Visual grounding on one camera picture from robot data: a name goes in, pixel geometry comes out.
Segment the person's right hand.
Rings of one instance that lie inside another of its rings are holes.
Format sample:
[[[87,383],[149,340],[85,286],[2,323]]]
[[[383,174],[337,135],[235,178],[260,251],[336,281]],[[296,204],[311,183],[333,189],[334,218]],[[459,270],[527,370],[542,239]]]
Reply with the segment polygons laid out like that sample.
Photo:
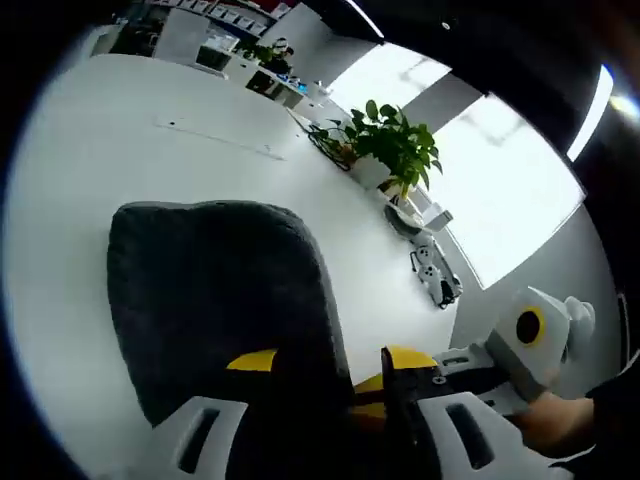
[[[595,445],[594,401],[564,399],[544,392],[508,420],[522,433],[524,444],[549,458],[565,458]]]

